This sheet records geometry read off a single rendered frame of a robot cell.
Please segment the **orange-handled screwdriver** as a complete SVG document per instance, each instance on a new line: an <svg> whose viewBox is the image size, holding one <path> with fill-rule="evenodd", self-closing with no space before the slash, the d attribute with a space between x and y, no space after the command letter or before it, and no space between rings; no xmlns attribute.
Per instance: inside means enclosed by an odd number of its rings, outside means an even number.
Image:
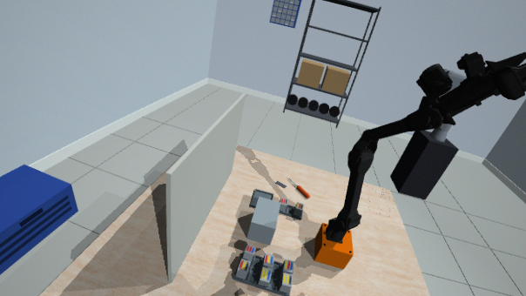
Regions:
<svg viewBox="0 0 526 296"><path fill-rule="evenodd" d="M289 178L290 179L290 178ZM291 180L291 179L290 179ZM292 180L291 180L292 181ZM293 181L292 181L293 182ZM294 182L293 182L294 183ZM295 183L294 183L295 184ZM295 184L296 185L296 184ZM299 185L296 185L297 186L297 189L304 195L306 196L307 198L309 198L309 194L303 189L301 188Z"/></svg>

